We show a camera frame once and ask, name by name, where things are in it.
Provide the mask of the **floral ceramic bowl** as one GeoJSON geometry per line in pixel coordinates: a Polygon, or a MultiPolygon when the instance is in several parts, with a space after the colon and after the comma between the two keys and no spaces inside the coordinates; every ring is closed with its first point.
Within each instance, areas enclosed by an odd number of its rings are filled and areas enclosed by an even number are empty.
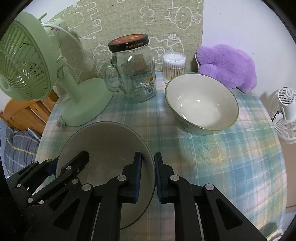
{"type": "Polygon", "coordinates": [[[139,199],[135,204],[123,204],[121,229],[135,222],[147,210],[155,190],[154,158],[142,137],[131,128],[112,121],[87,125],[74,133],[66,142],[59,156],[56,174],[81,151],[89,153],[89,162],[78,174],[82,184],[93,186],[105,184],[122,173],[124,166],[131,164],[136,152],[141,152],[142,172],[139,199]]]}

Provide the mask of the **large ceramic bowl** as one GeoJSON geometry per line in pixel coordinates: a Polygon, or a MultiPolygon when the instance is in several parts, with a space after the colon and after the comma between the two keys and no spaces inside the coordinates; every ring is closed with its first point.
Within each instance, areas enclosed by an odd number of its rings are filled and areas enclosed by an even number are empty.
{"type": "Polygon", "coordinates": [[[176,122],[196,135],[224,131],[239,117],[234,94],[219,81],[202,74],[184,74],[170,80],[165,100],[176,122]]]}

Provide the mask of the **blue plaid bedding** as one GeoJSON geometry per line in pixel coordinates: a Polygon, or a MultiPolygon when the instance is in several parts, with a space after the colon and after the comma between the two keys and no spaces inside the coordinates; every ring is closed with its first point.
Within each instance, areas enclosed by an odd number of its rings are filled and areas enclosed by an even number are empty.
{"type": "Polygon", "coordinates": [[[35,161],[40,140],[38,132],[20,131],[1,120],[1,163],[6,179],[35,161]]]}

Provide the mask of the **plaid tablecloth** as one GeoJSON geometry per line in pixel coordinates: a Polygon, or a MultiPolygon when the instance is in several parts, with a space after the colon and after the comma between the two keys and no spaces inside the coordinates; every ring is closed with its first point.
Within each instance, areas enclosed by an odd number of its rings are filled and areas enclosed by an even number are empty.
{"type": "Polygon", "coordinates": [[[287,207],[287,173],[278,135],[261,100],[235,90],[239,118],[229,129],[206,136],[186,132],[157,94],[129,104],[114,93],[96,121],[114,121],[136,131],[152,153],[160,152],[174,172],[196,185],[216,186],[265,236],[282,229],[287,207]]]}

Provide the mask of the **glass jar with black lid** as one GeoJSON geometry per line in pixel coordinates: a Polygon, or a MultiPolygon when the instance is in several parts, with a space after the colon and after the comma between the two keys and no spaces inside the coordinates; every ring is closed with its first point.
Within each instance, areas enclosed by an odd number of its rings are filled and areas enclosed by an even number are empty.
{"type": "Polygon", "coordinates": [[[129,103],[140,103],[156,95],[154,56],[146,34],[130,34],[108,43],[111,59],[101,69],[107,89],[122,91],[129,103]]]}

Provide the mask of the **green desk fan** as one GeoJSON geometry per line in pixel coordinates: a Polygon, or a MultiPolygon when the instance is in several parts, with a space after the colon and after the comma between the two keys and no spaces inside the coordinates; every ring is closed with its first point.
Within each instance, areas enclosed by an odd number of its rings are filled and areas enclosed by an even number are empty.
{"type": "Polygon", "coordinates": [[[58,82],[69,98],[61,104],[57,125],[81,126],[101,114],[113,94],[103,79],[74,80],[60,51],[66,36],[72,34],[62,19],[42,23],[19,13],[1,38],[1,90],[15,100],[42,100],[58,82]]]}

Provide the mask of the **white standing fan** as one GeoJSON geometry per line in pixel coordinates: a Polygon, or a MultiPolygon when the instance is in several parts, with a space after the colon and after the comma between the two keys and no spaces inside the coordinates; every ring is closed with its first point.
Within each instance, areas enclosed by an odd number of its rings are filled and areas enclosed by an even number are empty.
{"type": "Polygon", "coordinates": [[[295,144],[295,89],[281,87],[272,97],[269,114],[279,139],[295,144]]]}

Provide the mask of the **cotton swab container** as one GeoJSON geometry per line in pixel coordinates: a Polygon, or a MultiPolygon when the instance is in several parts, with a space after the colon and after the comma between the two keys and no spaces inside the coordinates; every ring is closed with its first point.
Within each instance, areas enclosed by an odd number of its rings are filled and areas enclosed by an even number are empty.
{"type": "Polygon", "coordinates": [[[187,57],[179,52],[167,52],[163,55],[163,80],[167,84],[185,72],[187,57]]]}

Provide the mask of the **purple plush toy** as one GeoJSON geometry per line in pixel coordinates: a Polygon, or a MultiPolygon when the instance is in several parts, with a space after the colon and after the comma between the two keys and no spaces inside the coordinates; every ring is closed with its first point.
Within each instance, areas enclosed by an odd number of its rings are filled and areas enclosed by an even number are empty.
{"type": "Polygon", "coordinates": [[[214,78],[229,89],[248,93],[257,85],[254,60],[240,49],[225,44],[201,46],[195,58],[200,74],[214,78]]]}

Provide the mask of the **green cartoon wall cloth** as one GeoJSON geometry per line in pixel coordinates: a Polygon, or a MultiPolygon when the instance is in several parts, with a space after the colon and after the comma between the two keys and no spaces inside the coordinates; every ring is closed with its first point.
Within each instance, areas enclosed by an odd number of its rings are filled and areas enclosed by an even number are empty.
{"type": "Polygon", "coordinates": [[[100,77],[110,60],[107,44],[121,36],[143,33],[149,37],[156,71],[163,69],[163,54],[186,55],[186,71],[196,71],[194,59],[203,35],[203,1],[78,1],[54,16],[66,22],[80,42],[83,60],[74,60],[76,43],[67,37],[62,53],[79,81],[100,77]]]}

